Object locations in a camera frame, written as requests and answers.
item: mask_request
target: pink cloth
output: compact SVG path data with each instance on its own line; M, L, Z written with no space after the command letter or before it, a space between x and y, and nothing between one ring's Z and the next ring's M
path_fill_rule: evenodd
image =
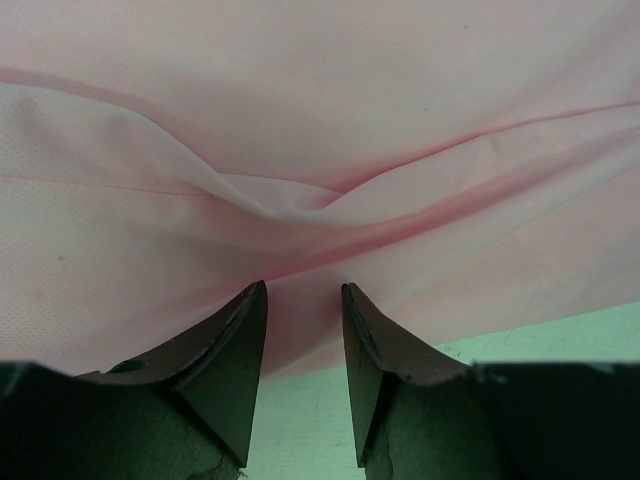
M79 374L268 281L431 343L640 298L636 0L0 1L2 358Z

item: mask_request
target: cloth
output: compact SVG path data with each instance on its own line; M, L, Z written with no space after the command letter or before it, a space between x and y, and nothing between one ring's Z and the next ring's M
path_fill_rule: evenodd
M0 2L0 352L80 374L268 283L430 343L640 299L636 0Z

